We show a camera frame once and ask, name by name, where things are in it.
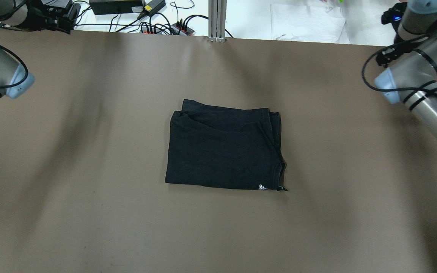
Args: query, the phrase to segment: black power supply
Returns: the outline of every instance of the black power supply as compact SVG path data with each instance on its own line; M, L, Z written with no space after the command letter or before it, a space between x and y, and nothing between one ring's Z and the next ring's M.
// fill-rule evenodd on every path
M160 9L166 5L165 0L152 0L144 6L144 11L147 12L149 17L155 15Z
M95 15L141 13L143 0L90 0L90 6Z

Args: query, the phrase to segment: wire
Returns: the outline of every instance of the wire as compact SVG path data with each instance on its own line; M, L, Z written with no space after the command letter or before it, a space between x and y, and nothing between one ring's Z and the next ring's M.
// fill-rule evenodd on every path
M226 32L227 34L229 34L229 36L230 36L231 38L234 38L234 37L232 36L232 34L230 34L230 32L229 32L227 29L225 29L225 32Z
M376 87L374 87L373 85L371 85L371 84L366 80L366 77L365 77L366 66L367 66L367 65L370 63L370 61L371 61L374 57L376 57L379 53L383 52L384 50L388 50L388 49L395 48L395 47L397 47L397 46L399 46L399 45L403 45L403 44L406 44L406 43L412 43L412 42L415 42L415 41L418 41L418 40L424 39L424 38L426 38L426 37L427 37L427 35L423 35L423 36L421 36L421 37L419 37L419 38L414 38L414 39L411 39L411 40L407 40L407 41L402 41L402 42L396 43L396 44L394 44L394 45L389 45L389 46L387 46L387 47L384 47L384 48L378 50L378 51L375 52L374 54L372 54L372 55L371 55L371 56L370 56L370 57L365 61L364 65L363 65L363 67L362 67L362 80L364 81L365 85L367 85L367 86L368 86L369 88L371 88L372 90L379 91L379 92L393 92L393 91L422 91L422 92L425 92L426 95L424 96L424 98L421 98L421 99L418 100L418 102L415 102L416 105L417 105L420 101L424 100L425 98L427 98L427 97L429 97L429 96L435 96L435 97L437 98L437 93L436 93L437 90L430 90L430 89L420 88L420 87L381 89L381 88L376 88Z
M141 26L142 26L142 23L139 23L139 24L137 24L137 25L132 25L133 27L135 27L135 26L139 26L139 29L135 29L135 30L130 30L130 31L128 31L127 33L131 33L131 32L134 32L134 31L140 31L141 30Z
M206 17L205 15L200 15L200 14L193 14L193 15L190 15L190 16L188 16L187 18L185 18L185 20L183 21L183 23L185 24L185 29L188 28L188 24L189 24L190 20L193 19L193 18L195 18L195 17L200 17L200 18L203 18L203 19L207 19L207 20L208 20L208 17ZM227 34L229 34L229 36L230 36L231 38L234 38L234 37L232 36L232 34L230 34L230 32L229 32L227 29L225 29L225 32L226 32Z
M167 35L174 35L174 33L175 33L175 30L174 29L172 29L171 28L171 26L166 26L166 25L163 25L163 24L155 24L155 26L157 26L158 28L159 28L159 30L160 31L158 31L158 32L156 32L155 34L158 34L158 33L160 33L160 32L163 32L163 33L165 33L165 34L167 34Z
M168 23L168 25L171 27L170 21L168 20L168 18L166 18L166 16L164 16L161 12L156 12L155 14L151 15L151 17L149 17L149 23L151 24L151 19L153 18L153 16L155 16L156 14L161 15L163 18L165 18L166 22Z
M83 12L80 14L80 15L78 15L77 17L75 17L75 19L73 19L73 20L71 20L70 22L72 22L72 21L75 21L75 20L77 20L79 17L80 17L80 20L76 23L76 24L79 24L80 23L80 21L82 21L82 16L83 16L83 14L86 12L86 11L88 11L88 10L91 10L92 9L92 7L88 7L88 8L86 8L85 10L83 10Z
M178 22L180 21L180 15L178 14L178 9L179 9L180 7L177 7L177 6L176 6L176 2L175 2L175 1L171 2L171 3L170 3L170 6L176 8L176 26L178 26ZM178 34L177 34L177 35L180 35L181 27L177 27L177 29L178 29Z
M109 26L110 24L78 24L78 25L74 25L74 26L77 26L77 27L80 27L80 26ZM139 26L139 24L137 24L137 25L131 25L131 24L128 24L128 25L124 25L124 24L112 24L113 26L127 26L127 27L135 27L135 26Z
M77 1L74 1L73 3L84 3L84 4L87 4L87 5L90 5L89 2L82 1L82 0L77 0Z
M146 14L144 13L144 11L142 11L138 16L137 19L132 21L131 23L129 23L128 25L124 25L124 27L120 28L119 30L115 31L115 32L120 32L124 29L127 29L128 27L132 26L135 22L141 20L142 18L144 18L144 16L146 16Z
M191 8L195 7L195 2L193 2L192 0L189 0L189 1L193 4L191 7L178 7L178 6L176 5L176 2L175 2L175 1L171 2L171 3L170 3L170 6L172 6L172 7L174 7L174 8L177 8L177 9L184 9L184 10L191 9Z
M109 25L109 32L111 32L111 28L112 28L112 22L114 21L114 19L116 19L119 16L119 14L116 14L116 16L112 17L111 19L111 24Z

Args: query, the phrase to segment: black cloth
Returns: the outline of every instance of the black cloth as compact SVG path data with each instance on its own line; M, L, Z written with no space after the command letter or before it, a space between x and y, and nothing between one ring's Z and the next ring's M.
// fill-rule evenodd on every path
M170 125L166 183L283 190L281 119L267 108L240 110L184 100Z

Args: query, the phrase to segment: black electronic device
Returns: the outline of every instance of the black electronic device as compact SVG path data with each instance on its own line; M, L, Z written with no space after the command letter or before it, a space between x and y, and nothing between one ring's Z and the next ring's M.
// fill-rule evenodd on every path
M143 0L90 0L90 6L95 15L141 13Z
M144 6L144 10L148 13L149 17L155 15L166 5L165 0L152 0Z
M72 8L71 0L42 0L42 13L48 17L63 17Z
M392 8L382 14L381 23L383 25L391 24L394 30L397 32L399 25L402 22L402 17L406 12L407 3L396 3ZM394 43L401 42L402 39L396 35ZM389 64L401 57L403 54L411 52L414 48L418 47L419 43L401 43L393 48L388 48L380 52L375 60L379 66L387 68Z

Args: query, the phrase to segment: metal pole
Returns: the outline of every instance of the metal pole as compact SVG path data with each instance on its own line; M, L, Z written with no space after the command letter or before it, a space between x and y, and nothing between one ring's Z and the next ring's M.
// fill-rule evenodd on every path
M208 38L212 42L225 42L225 16L227 0L208 1Z

